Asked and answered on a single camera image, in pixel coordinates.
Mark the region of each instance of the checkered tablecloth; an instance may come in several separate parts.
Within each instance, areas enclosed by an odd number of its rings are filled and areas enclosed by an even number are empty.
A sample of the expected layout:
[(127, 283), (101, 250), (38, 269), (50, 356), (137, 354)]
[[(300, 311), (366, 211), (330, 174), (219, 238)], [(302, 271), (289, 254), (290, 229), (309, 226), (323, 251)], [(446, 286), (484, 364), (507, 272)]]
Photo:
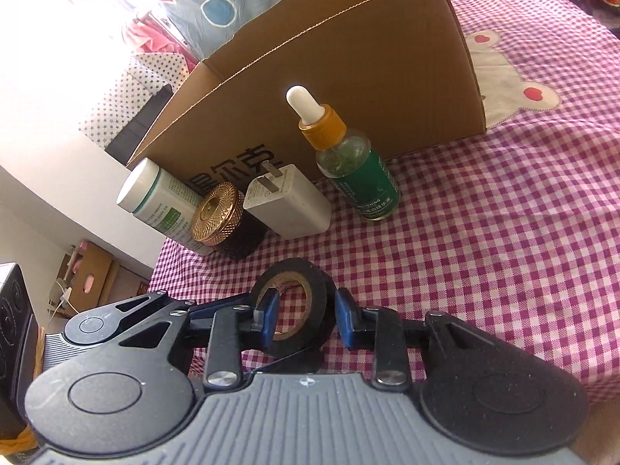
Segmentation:
[[(202, 303), (303, 257), (362, 306), (411, 319), (444, 310), (572, 372), (593, 400), (620, 394), (620, 41), (566, 0), (452, 2), (465, 34), (501, 35), (495, 48), (559, 106), (519, 109), (485, 135), (392, 159), (402, 201), (388, 220), (362, 220), (323, 181), (334, 214), (320, 236), (270, 233), (242, 262), (168, 240), (151, 289)], [(302, 310), (286, 293), (280, 327)], [(371, 353), (344, 350), (336, 332), (326, 353), (328, 372), (370, 375)], [(265, 360), (244, 353), (246, 368)]]

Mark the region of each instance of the pink cloth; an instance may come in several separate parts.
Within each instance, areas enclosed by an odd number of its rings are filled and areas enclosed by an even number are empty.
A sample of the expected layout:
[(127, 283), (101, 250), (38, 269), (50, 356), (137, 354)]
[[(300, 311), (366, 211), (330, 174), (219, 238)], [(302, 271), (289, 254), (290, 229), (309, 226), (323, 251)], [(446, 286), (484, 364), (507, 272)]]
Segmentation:
[[(495, 51), (523, 83), (515, 95), (526, 99), (506, 120), (392, 159), (402, 204), (385, 221), (362, 220), (323, 181), (334, 204), (326, 233), (268, 234), (241, 262), (168, 240), (150, 288), (213, 301), (249, 291), (279, 260), (303, 257), (362, 306), (410, 319), (446, 311), (571, 372), (591, 400), (620, 394), (620, 42), (567, 0), (452, 3), (470, 46), (492, 30), (501, 37)], [(547, 102), (541, 111), (538, 99)], [(299, 297), (284, 298), (280, 325), (302, 309)], [(370, 375), (372, 354), (346, 351), (336, 332), (325, 351), (328, 372)], [(419, 354), (410, 357), (413, 377), (424, 378)], [(204, 358), (196, 350), (193, 368)], [(244, 353), (248, 369), (265, 361)]]
[(184, 48), (143, 22), (132, 20), (126, 25), (123, 28), (123, 41), (131, 46), (135, 52), (176, 52), (182, 54), (190, 73), (196, 68), (196, 59)]

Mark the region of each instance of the bear ear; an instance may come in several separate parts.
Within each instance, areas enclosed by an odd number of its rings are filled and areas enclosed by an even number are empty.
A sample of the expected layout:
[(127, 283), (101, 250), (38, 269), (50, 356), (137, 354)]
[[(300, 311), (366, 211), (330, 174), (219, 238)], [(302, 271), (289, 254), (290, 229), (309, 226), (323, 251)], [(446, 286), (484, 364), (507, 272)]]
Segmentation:
[(519, 106), (532, 110), (551, 110), (560, 104), (560, 98), (549, 87), (537, 82), (519, 84)]
[(470, 51), (483, 51), (493, 47), (500, 41), (500, 35), (492, 29), (483, 29), (465, 37)]

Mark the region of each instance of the textured gold cap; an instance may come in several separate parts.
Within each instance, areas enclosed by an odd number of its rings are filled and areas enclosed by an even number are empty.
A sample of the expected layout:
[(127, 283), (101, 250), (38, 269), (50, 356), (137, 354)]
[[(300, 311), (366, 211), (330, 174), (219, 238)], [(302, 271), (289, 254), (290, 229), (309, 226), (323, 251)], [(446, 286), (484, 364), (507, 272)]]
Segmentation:
[(315, 150), (326, 150), (336, 145), (346, 133), (345, 123), (329, 105), (321, 105), (325, 114), (314, 124), (306, 126), (300, 121), (302, 134)]
[(208, 246), (219, 245), (237, 228), (243, 215), (243, 193), (226, 181), (202, 200), (191, 220), (191, 235)]

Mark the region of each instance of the red heart patch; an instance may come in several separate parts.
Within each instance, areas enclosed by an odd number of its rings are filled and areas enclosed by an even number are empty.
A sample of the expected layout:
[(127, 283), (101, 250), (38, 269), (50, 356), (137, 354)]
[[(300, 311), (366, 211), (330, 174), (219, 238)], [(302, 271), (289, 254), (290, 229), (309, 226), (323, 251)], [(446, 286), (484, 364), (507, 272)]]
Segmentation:
[(539, 102), (543, 99), (542, 91), (535, 87), (528, 87), (523, 91), (523, 94), (525, 94), (527, 99), (532, 100), (533, 102)]

